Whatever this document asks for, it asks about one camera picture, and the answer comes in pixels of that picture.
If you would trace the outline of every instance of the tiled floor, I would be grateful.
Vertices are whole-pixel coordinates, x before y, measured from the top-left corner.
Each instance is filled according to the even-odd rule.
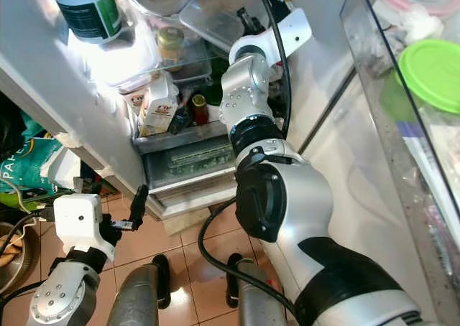
[[[110,199],[103,211],[115,219],[129,215],[127,201]],[[226,261],[233,252],[239,252],[265,270],[273,285],[280,289],[276,273],[265,256],[260,243],[249,239],[234,216],[235,207],[228,207],[208,229],[205,245],[216,258]],[[97,291],[97,306],[88,325],[104,326],[123,280],[136,267],[148,263],[153,256],[164,253],[171,269],[171,305],[159,311],[160,326],[236,326],[238,312],[225,302],[226,279],[222,271],[208,264],[200,255],[196,243],[200,226],[180,235],[167,236],[160,222],[144,218],[142,227],[134,233],[124,233],[116,246],[115,261],[106,264]],[[45,279],[56,256],[62,256],[62,245],[52,223],[34,227],[40,234],[41,256],[24,283]],[[32,293],[13,299],[4,311],[3,326],[25,325]]]

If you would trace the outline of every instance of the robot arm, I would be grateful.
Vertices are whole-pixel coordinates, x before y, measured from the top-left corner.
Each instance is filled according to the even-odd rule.
[[[48,279],[36,290],[27,326],[86,325],[96,308],[99,274],[107,259],[114,260],[121,230],[142,224],[147,186],[141,186],[128,220],[112,221],[103,214],[98,195],[65,195],[54,202],[56,233],[65,258],[56,259]]]
[[[299,9],[279,27],[287,52],[311,34]],[[236,155],[238,221],[262,240],[302,326],[421,322],[418,306],[382,267],[329,236],[331,189],[282,138],[267,105],[273,42],[271,31],[241,38],[222,77],[220,119]]]

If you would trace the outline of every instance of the green bottle label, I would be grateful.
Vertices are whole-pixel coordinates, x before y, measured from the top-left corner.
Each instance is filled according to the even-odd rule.
[[[102,37],[103,39],[109,37],[95,4],[65,5],[57,3],[57,5],[59,5],[66,22],[77,37]]]
[[[116,8],[115,0],[100,0],[97,2],[97,6],[109,36],[114,36],[121,29],[120,14]]]
[[[59,4],[61,12],[77,37],[107,39],[121,29],[115,0],[100,0],[81,5]]]

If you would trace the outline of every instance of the black cable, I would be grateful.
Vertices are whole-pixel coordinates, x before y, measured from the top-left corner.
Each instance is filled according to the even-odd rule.
[[[8,243],[10,242],[14,234],[16,234],[16,232],[24,225],[24,223],[26,223],[29,219],[33,217],[38,217],[39,215],[40,215],[40,210],[33,211],[30,214],[21,218],[19,222],[16,223],[16,225],[10,230],[10,232],[8,233],[8,236],[6,237],[6,240],[2,243],[0,247],[0,256],[5,251],[5,248],[8,246]]]
[[[284,89],[285,104],[286,104],[285,120],[282,125],[281,133],[282,133],[283,138],[286,139],[286,137],[288,136],[288,131],[289,131],[290,114],[291,114],[291,108],[292,108],[292,102],[293,102],[293,96],[292,96],[293,91],[290,85],[288,59],[286,58],[285,47],[282,44],[280,30],[275,20],[275,16],[273,14],[270,0],[262,0],[262,3],[264,4],[265,11],[267,12],[268,19],[270,21],[270,26],[272,27],[273,34],[275,35],[278,50],[280,51],[280,58],[281,58],[281,64],[282,64],[282,78],[283,78],[282,87]]]
[[[44,281],[36,281],[35,283],[26,285],[25,287],[19,288],[18,290],[13,291],[7,297],[0,297],[0,326],[1,320],[3,318],[3,309],[5,308],[6,304],[10,302],[16,296],[22,294],[23,292],[28,292],[29,290],[35,289],[42,285]]]
[[[221,205],[214,213],[211,213],[211,215],[208,217],[206,222],[201,227],[200,233],[198,234],[198,248],[200,249],[201,254],[203,255],[204,259],[207,260],[207,262],[209,262],[211,265],[261,289],[262,291],[269,294],[271,297],[275,298],[279,303],[285,306],[293,315],[295,315],[294,304],[291,301],[289,301],[286,297],[284,297],[284,295],[282,295],[281,293],[279,293],[263,281],[260,281],[259,279],[254,278],[253,276],[245,274],[244,272],[238,271],[237,269],[233,269],[227,264],[217,260],[216,258],[212,257],[212,255],[206,250],[204,246],[204,236],[206,230],[208,229],[213,219],[216,218],[216,216],[219,215],[225,208],[233,204],[235,200],[236,198],[233,197],[229,201]]]

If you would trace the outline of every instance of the green lid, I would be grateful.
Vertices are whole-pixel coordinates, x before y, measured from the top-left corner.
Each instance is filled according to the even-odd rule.
[[[443,111],[460,113],[460,45],[423,40],[406,48],[399,67],[409,89]]]

